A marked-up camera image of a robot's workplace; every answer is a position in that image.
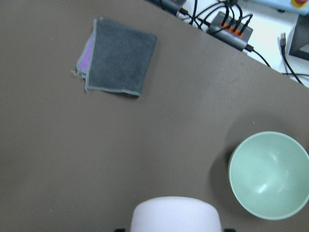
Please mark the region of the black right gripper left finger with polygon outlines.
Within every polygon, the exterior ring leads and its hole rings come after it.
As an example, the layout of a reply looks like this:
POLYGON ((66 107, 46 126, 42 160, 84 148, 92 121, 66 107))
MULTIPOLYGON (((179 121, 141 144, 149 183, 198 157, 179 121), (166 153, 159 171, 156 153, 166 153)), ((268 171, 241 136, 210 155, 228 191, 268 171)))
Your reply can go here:
POLYGON ((121 228, 121 229, 115 229, 114 232, 126 232, 126 229, 123 229, 123 228, 121 228))

